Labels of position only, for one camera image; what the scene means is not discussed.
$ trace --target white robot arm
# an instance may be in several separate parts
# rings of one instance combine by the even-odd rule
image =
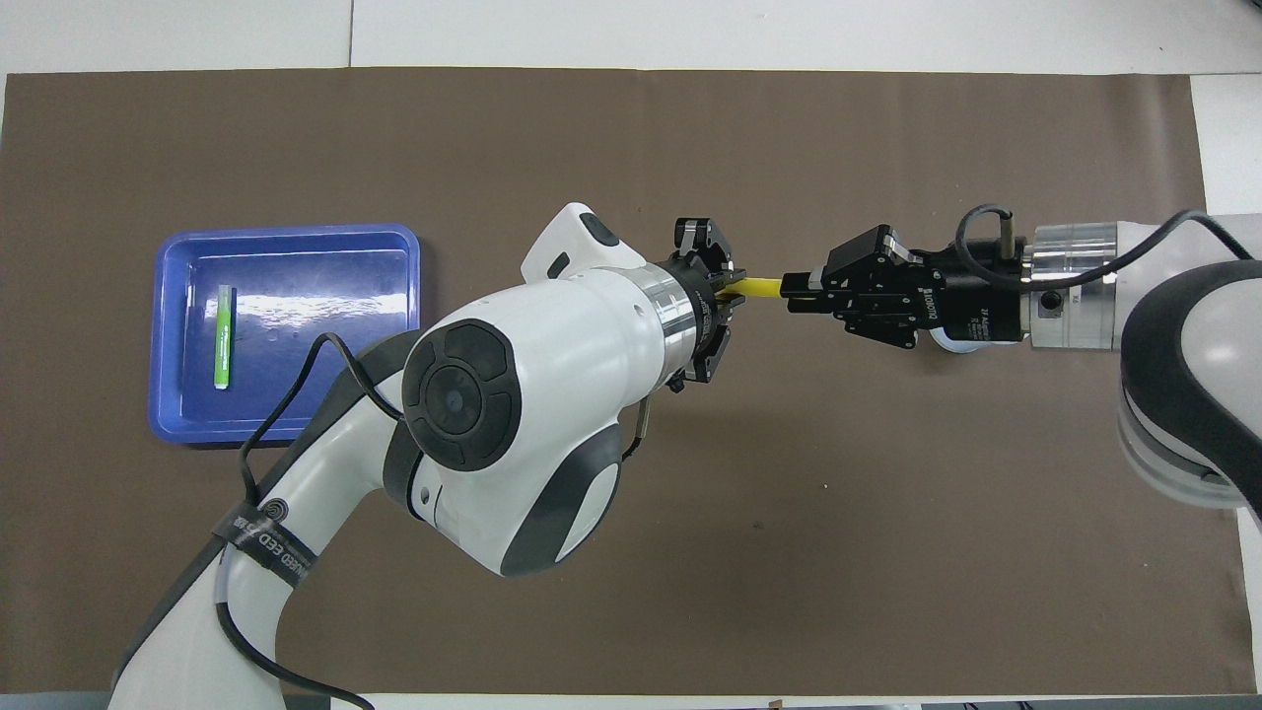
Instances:
[[[591,535],[626,457],[618,412],[709,382],[743,300],[719,291],[743,271],[711,219],[679,219],[652,264],[578,203],[521,271],[352,362],[150,615],[112,710],[279,710],[276,677],[361,702],[270,658],[289,594],[375,489],[497,575],[549,569]]]

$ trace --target brown paper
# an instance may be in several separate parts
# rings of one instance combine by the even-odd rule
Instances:
[[[0,687],[102,689],[240,496],[145,421],[151,269],[189,228],[399,221],[424,322],[584,201],[752,275],[878,222],[940,247],[1203,203],[1185,77],[337,69],[14,76],[0,144]],[[501,580],[375,494],[281,622],[369,691],[1213,694],[1253,687],[1235,520],[1126,467],[1117,359],[901,351],[751,301],[658,396],[594,537]],[[264,453],[275,458],[275,451]]]

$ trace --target green object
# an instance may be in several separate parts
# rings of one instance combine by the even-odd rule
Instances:
[[[215,313],[215,390],[228,388],[232,364],[232,286],[220,286],[220,300]]]

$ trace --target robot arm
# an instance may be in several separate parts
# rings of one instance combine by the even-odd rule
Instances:
[[[743,300],[719,294],[743,272],[714,224],[675,231],[652,264],[569,204],[528,253],[524,285],[362,352],[367,382],[343,372],[257,504],[217,526],[138,634],[110,707],[283,707],[276,678],[239,651],[274,656],[289,594],[377,488],[497,575],[572,554],[613,496],[618,412],[709,382]],[[221,631],[221,608],[241,638]]]
[[[1262,214],[1219,223],[1262,253]],[[1041,348],[1121,349],[1118,428],[1132,468],[1185,503],[1262,513],[1262,370],[1253,363],[1262,264],[1232,260],[1209,231],[1184,222],[1116,274],[1039,286],[1117,261],[1157,228],[1061,224],[1036,228],[1030,242],[1011,231],[968,241],[984,267],[1027,284],[1018,290],[979,277],[958,248],[909,250],[881,224],[814,271],[785,274],[780,294],[791,311],[830,311],[848,332],[907,348],[917,329],[933,329],[953,351],[1026,337]]]

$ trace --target screw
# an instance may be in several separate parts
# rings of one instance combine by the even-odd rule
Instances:
[[[1056,308],[1060,308],[1061,303],[1064,301],[1065,299],[1061,298],[1060,293],[1055,290],[1045,290],[1042,291],[1042,295],[1039,296],[1039,304],[1046,308],[1047,310],[1055,310]]]

